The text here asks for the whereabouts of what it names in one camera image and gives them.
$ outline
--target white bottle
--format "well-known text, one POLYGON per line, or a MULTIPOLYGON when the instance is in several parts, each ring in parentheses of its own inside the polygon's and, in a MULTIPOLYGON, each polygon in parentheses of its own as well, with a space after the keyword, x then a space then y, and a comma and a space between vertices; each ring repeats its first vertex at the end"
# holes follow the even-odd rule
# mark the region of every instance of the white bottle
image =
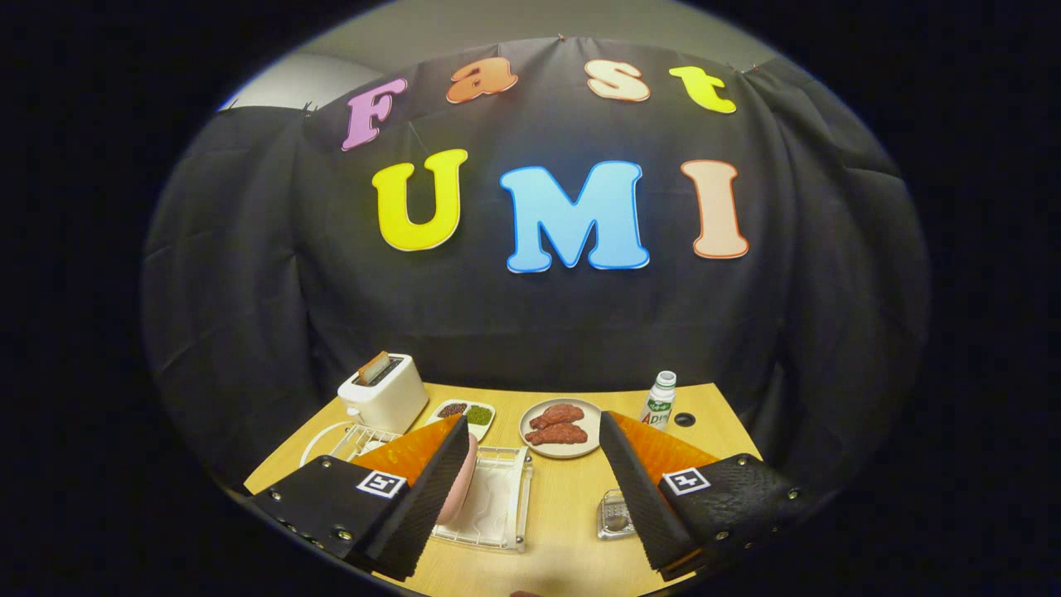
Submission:
POLYGON ((648 391, 648 400, 641 411, 642 423, 647 423, 660 432, 671 421, 671 406, 674 405, 674 387, 678 376, 671 371, 661 371, 656 376, 656 385, 648 391))

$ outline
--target table hole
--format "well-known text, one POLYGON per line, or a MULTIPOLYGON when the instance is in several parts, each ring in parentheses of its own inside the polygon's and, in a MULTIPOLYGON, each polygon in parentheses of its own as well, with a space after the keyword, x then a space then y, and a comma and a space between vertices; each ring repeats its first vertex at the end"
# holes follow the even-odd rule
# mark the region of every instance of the table hole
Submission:
POLYGON ((679 427, 692 427, 693 424, 696 423, 696 418, 688 412, 679 412, 678 415, 674 416, 674 422, 679 427))

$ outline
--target black curtain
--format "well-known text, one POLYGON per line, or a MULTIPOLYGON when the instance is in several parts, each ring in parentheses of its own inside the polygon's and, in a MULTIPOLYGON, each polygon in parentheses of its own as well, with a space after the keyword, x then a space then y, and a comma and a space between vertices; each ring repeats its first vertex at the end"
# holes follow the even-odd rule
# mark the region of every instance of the black curtain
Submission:
POLYGON ((901 173, 858 118, 784 58, 754 70, 587 38, 533 39, 425 62, 312 113, 219 113, 177 165, 144 260, 145 331, 163 401, 226 482, 243 478, 380 350, 427 382, 545 391, 641 389, 669 369, 715 383, 766 460, 834 490, 880 445, 925 341, 928 263, 901 173), (450 76, 502 56, 509 90, 451 104, 450 76), (587 86, 590 59, 634 65, 644 102, 587 86), (671 68, 725 82, 733 113, 700 107, 671 68), (397 77, 379 136, 351 151, 347 101, 397 77), (465 148, 460 223, 401 251, 379 229, 372 176, 411 162, 408 215, 430 220, 424 159, 465 148), (749 250, 703 259, 682 162, 733 164, 749 250), (505 172, 546 168, 572 200, 591 168, 638 163, 650 262, 597 269, 585 251, 506 268, 505 172))

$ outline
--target wooden table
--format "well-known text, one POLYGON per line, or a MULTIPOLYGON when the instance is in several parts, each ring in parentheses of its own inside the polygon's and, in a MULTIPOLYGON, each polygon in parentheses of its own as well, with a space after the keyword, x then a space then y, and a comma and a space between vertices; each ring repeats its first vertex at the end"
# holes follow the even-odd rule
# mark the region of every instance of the wooden table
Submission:
MULTIPOLYGON (((558 394, 424 386, 430 403, 410 429, 422 426, 443 401, 482 402, 498 411, 482 442, 484 446, 494 447, 524 446, 519 435, 520 419, 542 401, 570 397, 595 404, 602 410, 638 417, 648 392, 646 388, 633 392, 558 394)), ((310 441, 323 429, 342 421, 349 421, 349 418, 336 398, 247 477, 247 489, 257 494, 294 472, 310 441)), ((331 452, 343 439, 345 427, 341 425, 321 436, 307 462, 331 452)), ((666 432, 718 458, 738 453, 761 458, 744 426, 713 384, 677 389, 666 432), (674 423, 674 415, 679 412, 692 414, 696 423, 679 427, 674 423)), ((514 591, 527 591, 542 597, 622 597, 642 595, 682 580, 663 582, 649 567, 637 537, 611 541, 597 539, 597 504, 606 491, 619 488, 603 450, 573 460, 529 454, 534 456, 534 477, 523 554, 499 552, 432 537, 417 563, 416 574, 396 584, 439 597, 508 597, 514 591)), ((394 582, 387 577, 380 578, 394 582)))

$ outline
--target blue letter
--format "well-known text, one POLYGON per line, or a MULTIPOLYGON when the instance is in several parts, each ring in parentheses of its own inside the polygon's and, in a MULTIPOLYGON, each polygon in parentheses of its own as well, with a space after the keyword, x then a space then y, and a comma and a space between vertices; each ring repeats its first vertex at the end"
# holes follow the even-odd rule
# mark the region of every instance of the blue letter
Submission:
POLYGON ((512 193, 516 252, 508 268, 518 274, 543 271, 553 259, 541 249, 539 230, 545 232, 563 264, 573 267, 582 254, 590 229, 596 225, 597 244, 590 264, 598 269, 636 269, 648 263, 648 251, 638 236, 633 185, 641 166, 629 161, 602 161, 571 203, 549 170, 539 165, 517 168, 501 176, 501 186, 512 193))

